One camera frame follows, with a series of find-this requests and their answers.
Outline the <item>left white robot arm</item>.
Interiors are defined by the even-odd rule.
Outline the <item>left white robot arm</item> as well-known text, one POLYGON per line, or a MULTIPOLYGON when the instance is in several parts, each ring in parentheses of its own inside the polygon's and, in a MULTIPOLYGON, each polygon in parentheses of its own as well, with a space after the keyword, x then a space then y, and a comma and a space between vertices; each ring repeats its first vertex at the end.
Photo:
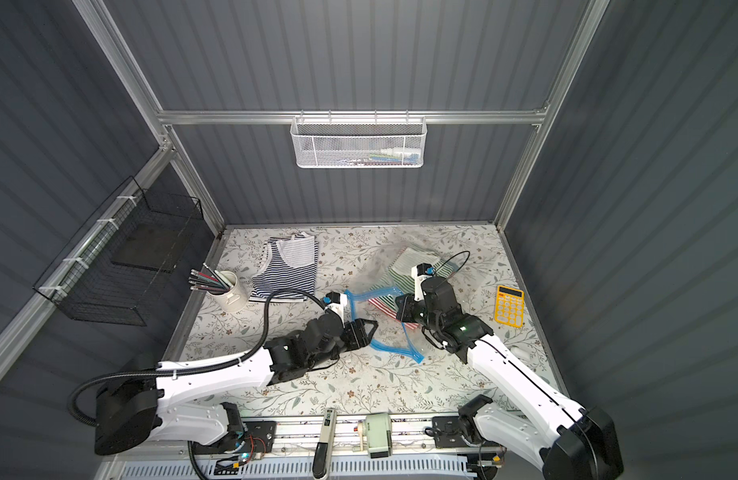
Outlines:
POLYGON ((262 334, 245 352, 193 362, 162 361, 151 368, 101 375, 77 386, 67 410, 95 430, 94 450, 109 456, 147 441, 186 441, 229 448, 245 434, 244 420, 231 402, 203 406, 198 399, 237 389, 265 388, 325 370, 341 355, 368 346, 375 320, 345 317, 347 304, 335 292, 309 298, 321 310, 301 330, 271 338, 270 306, 285 294, 274 291, 263 307, 262 334))

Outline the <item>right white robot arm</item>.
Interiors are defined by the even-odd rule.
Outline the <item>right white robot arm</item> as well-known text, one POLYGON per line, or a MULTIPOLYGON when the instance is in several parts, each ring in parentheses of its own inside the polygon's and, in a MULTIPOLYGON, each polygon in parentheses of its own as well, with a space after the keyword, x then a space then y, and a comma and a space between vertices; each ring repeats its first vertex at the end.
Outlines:
POLYGON ((495 442, 546 479, 616 479, 624 472, 610 415, 586 409, 525 365, 479 317, 466 313, 452 285, 429 264, 413 268, 414 291, 396 300, 396 317, 421 326, 429 342, 488 378, 522 412, 506 413, 480 394, 458 410, 463 439, 495 442))

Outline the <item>clear vacuum bag blue zipper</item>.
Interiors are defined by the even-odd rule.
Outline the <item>clear vacuum bag blue zipper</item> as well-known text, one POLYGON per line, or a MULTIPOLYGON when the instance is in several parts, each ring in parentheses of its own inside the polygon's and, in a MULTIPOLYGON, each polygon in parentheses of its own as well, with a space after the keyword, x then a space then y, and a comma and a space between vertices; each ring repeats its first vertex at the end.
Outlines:
POLYGON ((474 245, 458 247, 441 238, 426 236, 392 236, 368 256, 368 262, 346 289, 346 312, 353 320, 375 320, 379 327, 370 343, 376 351, 402 356, 420 364, 433 351, 425 340, 422 325, 425 316, 402 323, 397 314, 402 306, 398 297, 407 295, 407 308, 415 305, 417 266, 424 264, 437 277, 449 282, 457 299, 469 304, 479 295, 488 272, 479 266, 474 245))

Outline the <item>navy white striped tank top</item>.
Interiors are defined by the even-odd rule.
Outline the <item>navy white striped tank top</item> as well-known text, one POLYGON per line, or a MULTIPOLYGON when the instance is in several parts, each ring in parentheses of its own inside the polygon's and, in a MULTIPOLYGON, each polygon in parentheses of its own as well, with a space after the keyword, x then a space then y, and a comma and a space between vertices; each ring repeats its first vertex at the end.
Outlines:
POLYGON ((271 293, 294 288, 315 294, 319 244, 305 232, 270 237, 263 248, 260 270, 252 277, 250 301, 264 302, 271 293))

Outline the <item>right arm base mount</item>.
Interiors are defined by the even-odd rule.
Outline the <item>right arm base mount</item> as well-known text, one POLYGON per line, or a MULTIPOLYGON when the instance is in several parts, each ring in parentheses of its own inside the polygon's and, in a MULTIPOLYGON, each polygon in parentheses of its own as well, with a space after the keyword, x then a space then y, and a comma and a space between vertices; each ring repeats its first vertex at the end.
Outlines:
POLYGON ((488 440, 478 430, 475 421, 469 417, 435 416, 432 418, 432 423, 424 429, 424 433, 434 440, 435 446, 439 449, 465 447, 507 449, 505 445, 488 440))

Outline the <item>green white striped tank top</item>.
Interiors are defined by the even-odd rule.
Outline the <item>green white striped tank top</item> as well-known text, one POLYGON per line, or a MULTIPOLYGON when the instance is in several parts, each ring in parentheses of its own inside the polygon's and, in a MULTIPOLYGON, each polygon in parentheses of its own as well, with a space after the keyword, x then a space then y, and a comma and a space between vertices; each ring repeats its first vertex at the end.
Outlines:
POLYGON ((442 277, 450 276, 459 267, 454 260, 446 263, 445 258, 440 257, 436 252, 407 247, 389 267, 392 284, 403 293, 414 293, 411 268, 421 263, 432 264, 437 274, 442 277))

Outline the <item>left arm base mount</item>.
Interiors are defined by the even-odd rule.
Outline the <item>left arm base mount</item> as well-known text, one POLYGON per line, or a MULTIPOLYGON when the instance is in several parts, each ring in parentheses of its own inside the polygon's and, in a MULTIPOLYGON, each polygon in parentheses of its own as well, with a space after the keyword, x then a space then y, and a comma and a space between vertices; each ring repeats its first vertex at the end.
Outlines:
POLYGON ((246 421, 242 432, 232 431, 208 446, 193 444, 197 455, 268 454, 273 450, 278 424, 275 421, 246 421))

